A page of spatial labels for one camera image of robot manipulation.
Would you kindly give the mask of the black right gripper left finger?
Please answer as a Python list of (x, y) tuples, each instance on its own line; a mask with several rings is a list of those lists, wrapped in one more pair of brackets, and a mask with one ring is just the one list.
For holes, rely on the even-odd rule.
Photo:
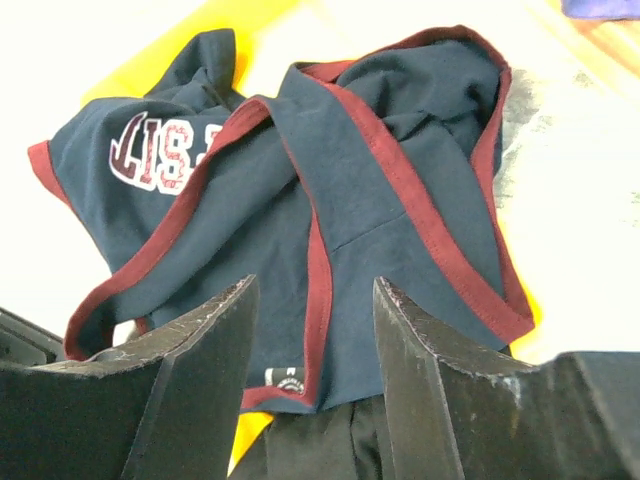
[(259, 285), (247, 276), (187, 314), (85, 361), (1, 314), (5, 479), (223, 479)]

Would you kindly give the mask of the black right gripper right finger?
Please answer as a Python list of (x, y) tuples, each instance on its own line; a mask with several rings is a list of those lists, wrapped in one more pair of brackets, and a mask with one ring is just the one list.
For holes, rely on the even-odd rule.
[(386, 416), (400, 479), (635, 479), (639, 356), (565, 352), (530, 365), (373, 287)]

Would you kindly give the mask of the black crumpled garment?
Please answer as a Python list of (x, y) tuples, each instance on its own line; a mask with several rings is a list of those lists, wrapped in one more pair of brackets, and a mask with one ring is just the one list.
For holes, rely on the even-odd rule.
[(240, 415), (227, 477), (393, 479), (384, 397), (312, 415)]

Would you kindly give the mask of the purple hanging shirt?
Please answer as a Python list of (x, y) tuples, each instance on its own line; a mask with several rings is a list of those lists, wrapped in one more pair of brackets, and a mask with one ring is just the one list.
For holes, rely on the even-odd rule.
[(563, 13), (582, 20), (638, 20), (639, 0), (562, 0)]

